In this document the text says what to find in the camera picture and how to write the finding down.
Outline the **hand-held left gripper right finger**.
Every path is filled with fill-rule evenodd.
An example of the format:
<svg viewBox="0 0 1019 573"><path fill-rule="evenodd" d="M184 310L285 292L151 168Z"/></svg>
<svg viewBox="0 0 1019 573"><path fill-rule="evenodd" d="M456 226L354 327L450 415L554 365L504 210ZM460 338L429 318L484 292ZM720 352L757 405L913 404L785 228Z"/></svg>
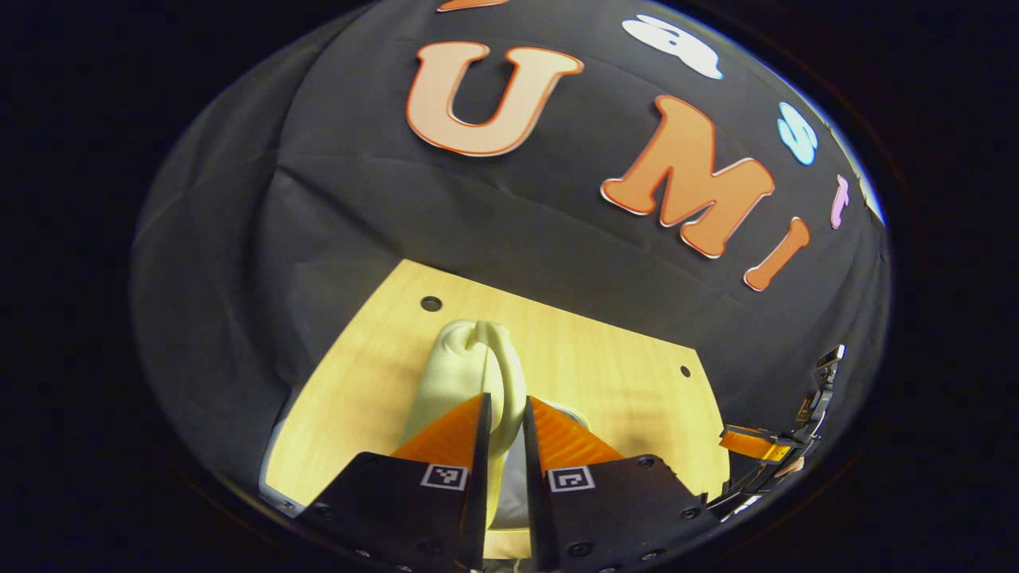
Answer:
<svg viewBox="0 0 1019 573"><path fill-rule="evenodd" d="M548 403L523 418L530 543L542 572L648 572L709 533L705 494L655 454L623 458Z"/></svg>

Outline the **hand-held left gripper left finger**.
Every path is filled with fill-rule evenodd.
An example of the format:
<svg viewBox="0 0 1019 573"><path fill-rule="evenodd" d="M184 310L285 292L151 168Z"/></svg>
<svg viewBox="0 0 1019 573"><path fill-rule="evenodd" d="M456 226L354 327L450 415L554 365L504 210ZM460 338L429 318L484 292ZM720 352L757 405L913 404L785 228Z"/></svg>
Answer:
<svg viewBox="0 0 1019 573"><path fill-rule="evenodd" d="M357 454L306 509L306 526L371 572L469 572L486 536L491 396L466 400L420 435L451 463Z"/></svg>

